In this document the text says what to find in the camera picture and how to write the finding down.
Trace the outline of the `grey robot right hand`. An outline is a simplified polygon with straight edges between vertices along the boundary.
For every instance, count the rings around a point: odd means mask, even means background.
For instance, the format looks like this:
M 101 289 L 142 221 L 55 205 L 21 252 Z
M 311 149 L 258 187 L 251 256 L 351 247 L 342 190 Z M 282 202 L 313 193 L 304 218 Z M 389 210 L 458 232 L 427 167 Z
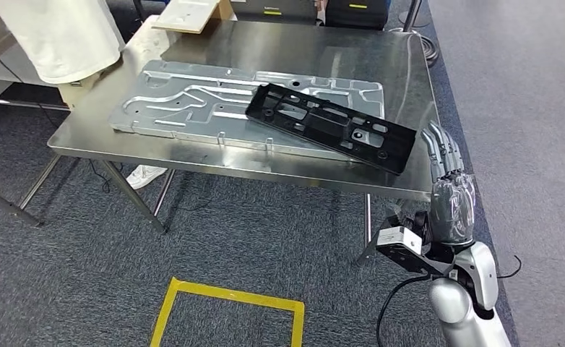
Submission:
M 449 246 L 474 241 L 475 180 L 465 171 L 460 147 L 451 134 L 434 121 L 421 130 L 428 148 L 432 188 L 428 213 L 432 240 Z

